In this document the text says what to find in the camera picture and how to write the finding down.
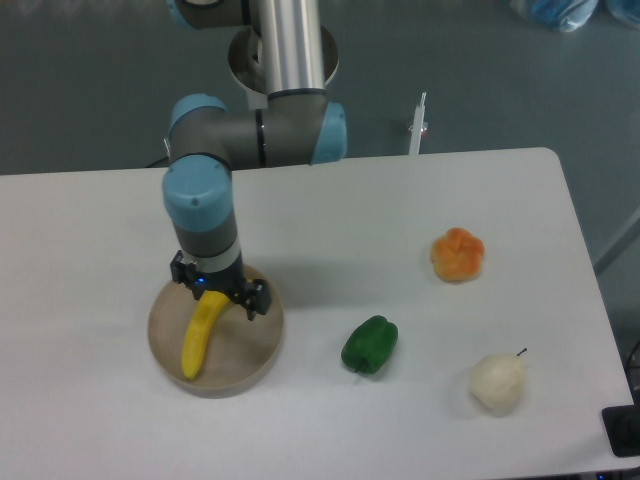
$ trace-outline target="toy fruit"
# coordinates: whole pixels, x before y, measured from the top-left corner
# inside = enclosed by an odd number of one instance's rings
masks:
[[[204,292],[198,301],[182,345],[182,373],[189,380],[193,380],[200,371],[211,327],[228,303],[226,295],[213,291]]]
[[[484,244],[464,228],[452,228],[433,242],[433,269],[446,282],[470,280],[480,273]]]
[[[520,355],[499,354],[484,357],[469,377],[469,390],[494,410],[507,409],[518,401],[527,378]]]
[[[398,340],[398,327],[381,315],[371,317],[351,334],[342,349],[342,361],[356,372],[376,373]]]

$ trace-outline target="round wooden board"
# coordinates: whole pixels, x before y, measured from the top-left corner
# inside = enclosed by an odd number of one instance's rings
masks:
[[[148,337],[153,356],[180,387],[204,397],[225,397],[256,383],[275,359],[284,330],[282,301],[260,272],[245,266],[247,278],[264,278],[271,292],[266,315],[247,320],[245,310],[230,303],[215,321],[200,372],[193,380],[182,373],[182,344],[197,305],[184,285],[168,283],[149,314]]]

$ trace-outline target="pear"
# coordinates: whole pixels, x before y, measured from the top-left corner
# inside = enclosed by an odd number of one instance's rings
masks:
[[[520,355],[488,355],[475,364],[469,377],[469,390],[492,410],[505,410],[522,396],[527,373]]]

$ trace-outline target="banana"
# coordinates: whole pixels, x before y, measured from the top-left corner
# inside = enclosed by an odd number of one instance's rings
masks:
[[[211,327],[228,303],[227,296],[220,292],[207,291],[200,297],[182,345],[182,373],[189,380],[193,380],[200,371]]]

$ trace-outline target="green bell pepper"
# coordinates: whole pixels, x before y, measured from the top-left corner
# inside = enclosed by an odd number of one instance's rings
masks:
[[[376,373],[389,360],[398,340],[398,327],[381,315],[371,317],[342,348],[342,361],[356,372]]]

